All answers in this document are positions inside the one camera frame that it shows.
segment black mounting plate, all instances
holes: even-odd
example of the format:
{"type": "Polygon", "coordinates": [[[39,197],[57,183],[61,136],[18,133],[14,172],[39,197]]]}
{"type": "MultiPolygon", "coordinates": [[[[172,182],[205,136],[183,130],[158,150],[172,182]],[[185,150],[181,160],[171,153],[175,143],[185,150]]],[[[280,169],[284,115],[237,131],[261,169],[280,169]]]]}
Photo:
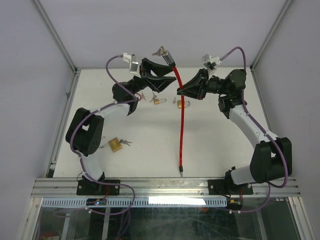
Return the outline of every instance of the black mounting plate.
{"type": "Polygon", "coordinates": [[[239,187],[237,190],[233,192],[229,192],[225,187],[225,180],[224,179],[215,179],[215,180],[208,180],[208,189],[209,195],[240,195],[242,189],[242,195],[253,195],[254,191],[252,186],[249,188],[248,183],[242,187],[239,187]]]}
{"type": "MultiPolygon", "coordinates": [[[[100,182],[109,183],[109,184],[119,184],[120,180],[110,180],[110,179],[104,179],[99,180],[100,182]]],[[[76,194],[78,196],[103,196],[106,195],[108,192],[107,186],[101,187],[101,190],[92,187],[87,183],[86,180],[79,180],[78,186],[76,188],[76,194]]],[[[120,186],[108,186],[109,187],[109,196],[119,196],[120,194],[120,186]]]]}

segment key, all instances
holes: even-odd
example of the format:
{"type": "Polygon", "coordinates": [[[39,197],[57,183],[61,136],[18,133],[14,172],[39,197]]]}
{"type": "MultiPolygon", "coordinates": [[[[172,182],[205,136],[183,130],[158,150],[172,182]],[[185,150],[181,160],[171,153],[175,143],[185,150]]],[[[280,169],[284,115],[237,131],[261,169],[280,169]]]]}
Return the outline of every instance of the key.
{"type": "Polygon", "coordinates": [[[120,143],[121,144],[126,144],[126,145],[128,145],[128,146],[130,146],[130,144],[132,144],[132,141],[127,141],[127,140],[120,140],[120,143]]]}
{"type": "Polygon", "coordinates": [[[142,99],[144,99],[145,101],[147,101],[147,100],[146,100],[146,97],[145,97],[145,95],[144,95],[143,92],[141,92],[141,97],[142,97],[142,99]]]}
{"type": "Polygon", "coordinates": [[[153,97],[151,98],[151,101],[149,103],[151,103],[154,99],[157,98],[157,95],[155,95],[154,92],[152,92],[152,94],[153,94],[153,97]]]}

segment work surface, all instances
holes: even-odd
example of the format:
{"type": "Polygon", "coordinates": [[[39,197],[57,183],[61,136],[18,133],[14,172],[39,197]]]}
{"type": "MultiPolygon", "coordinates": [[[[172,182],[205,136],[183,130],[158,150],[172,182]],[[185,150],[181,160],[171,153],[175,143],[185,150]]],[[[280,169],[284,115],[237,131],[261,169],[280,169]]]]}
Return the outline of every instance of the work surface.
{"type": "MultiPolygon", "coordinates": [[[[220,67],[215,75],[225,78],[233,68],[220,67]]],[[[183,83],[198,72],[198,68],[179,68],[183,83]]],[[[111,69],[119,81],[132,78],[127,69],[111,69]]],[[[67,129],[78,108],[93,110],[113,101],[111,88],[114,82],[103,69],[82,70],[72,103],[67,129]]],[[[178,82],[175,81],[161,93],[165,103],[149,102],[152,91],[146,88],[146,97],[138,103],[136,111],[106,125],[101,146],[113,138],[128,140],[131,146],[123,145],[117,152],[109,146],[98,149],[101,167],[106,177],[179,177],[179,142],[181,109],[173,104],[177,100],[178,82]]],[[[218,95],[208,93],[204,100],[189,100],[185,108],[183,138],[184,177],[222,177],[231,167],[244,167],[251,161],[253,147],[238,127],[228,120],[218,108],[218,95]]],[[[266,127],[266,120],[258,93],[249,69],[247,69],[245,100],[248,109],[266,127]]],[[[63,140],[54,177],[76,177],[82,172],[79,158],[63,140]]]]}

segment white table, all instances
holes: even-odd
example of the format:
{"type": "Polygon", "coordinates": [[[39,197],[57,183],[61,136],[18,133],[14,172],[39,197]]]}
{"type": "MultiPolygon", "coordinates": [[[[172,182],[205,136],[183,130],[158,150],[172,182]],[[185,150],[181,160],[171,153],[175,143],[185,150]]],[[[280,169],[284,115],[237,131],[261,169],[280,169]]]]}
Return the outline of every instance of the white table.
{"type": "MultiPolygon", "coordinates": [[[[182,82],[186,83],[198,72],[198,68],[179,68],[182,82]]],[[[220,67],[215,75],[225,78],[232,68],[220,67]]],[[[127,69],[111,69],[119,81],[132,78],[127,69]]],[[[103,69],[82,70],[69,115],[67,129],[78,108],[93,110],[113,101],[111,88],[114,82],[103,69]]],[[[119,118],[103,129],[101,145],[117,137],[132,142],[131,146],[115,153],[109,146],[98,150],[100,163],[106,177],[180,177],[179,141],[181,110],[173,99],[178,82],[165,91],[157,93],[167,102],[154,105],[149,102],[152,91],[143,93],[136,111],[119,118]]],[[[218,95],[208,93],[204,100],[189,99],[191,106],[185,108],[183,139],[184,177],[223,177],[231,167],[250,163],[253,147],[238,127],[228,120],[218,108],[218,95]]],[[[267,126],[258,93],[249,69],[247,69],[245,100],[248,109],[264,126],[267,126]]],[[[82,172],[79,158],[71,152],[64,140],[57,159],[54,177],[71,178],[82,172]]]]}

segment metal frame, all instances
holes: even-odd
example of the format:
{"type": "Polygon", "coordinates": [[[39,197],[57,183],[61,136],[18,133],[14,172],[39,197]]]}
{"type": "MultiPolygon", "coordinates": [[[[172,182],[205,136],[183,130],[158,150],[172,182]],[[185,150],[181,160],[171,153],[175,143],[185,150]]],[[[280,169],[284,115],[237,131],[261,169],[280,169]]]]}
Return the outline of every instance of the metal frame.
{"type": "MultiPolygon", "coordinates": [[[[71,105],[76,92],[80,71],[77,71],[77,67],[75,66],[73,60],[71,59],[69,53],[67,52],[52,22],[50,21],[50,18],[48,17],[43,5],[41,4],[41,1],[31,0],[31,2],[34,5],[37,12],[39,13],[39,16],[41,17],[43,23],[45,24],[53,41],[57,45],[59,51],[63,55],[65,61],[67,62],[67,64],[69,65],[69,67],[74,73],[74,76],[70,84],[69,92],[67,93],[68,98],[63,108],[61,121],[58,126],[58,131],[56,134],[56,139],[52,146],[48,167],[44,174],[45,176],[47,176],[49,169],[54,168],[54,165],[56,163],[57,155],[59,153],[61,142],[63,139],[63,133],[66,128],[71,105]]],[[[251,65],[254,83],[256,85],[258,96],[261,101],[262,109],[263,109],[269,129],[271,129],[269,118],[266,112],[264,100],[262,98],[259,86],[256,81],[255,68],[258,65],[262,56],[264,55],[276,31],[278,30],[279,25],[281,24],[282,20],[284,19],[285,15],[287,14],[288,10],[293,5],[293,3],[294,3],[294,0],[285,1],[270,31],[268,32],[253,64],[251,65]]],[[[120,178],[120,181],[124,184],[128,184],[132,186],[135,189],[136,196],[138,198],[148,197],[151,195],[184,195],[189,197],[201,198],[201,197],[209,196],[208,182],[207,182],[208,179],[222,179],[222,178],[221,177],[120,178]]],[[[274,181],[274,183],[281,184],[282,181],[283,181],[282,179],[279,179],[274,181]]],[[[78,186],[78,183],[76,178],[38,178],[35,181],[31,198],[28,203],[22,228],[19,233],[19,239],[21,240],[30,239],[30,236],[33,236],[36,233],[35,230],[37,228],[37,221],[41,211],[40,206],[43,202],[43,198],[67,198],[67,197],[75,198],[75,199],[83,198],[83,196],[76,195],[77,186],[78,186]]],[[[243,196],[244,198],[262,198],[263,196],[266,195],[268,190],[268,187],[266,184],[254,184],[252,188],[253,188],[254,194],[244,195],[243,196]]],[[[127,188],[120,189],[119,198],[131,198],[131,197],[132,197],[132,193],[129,189],[127,188]]],[[[289,178],[288,185],[286,188],[283,188],[283,189],[272,188],[271,197],[288,199],[288,204],[291,209],[292,217],[296,221],[296,228],[302,240],[316,239],[313,233],[310,221],[308,219],[305,207],[303,205],[303,201],[297,186],[297,182],[294,177],[289,178]]],[[[263,223],[261,223],[261,221],[259,220],[259,216],[257,221],[258,221],[259,228],[263,233],[263,229],[262,229],[263,223]]]]}

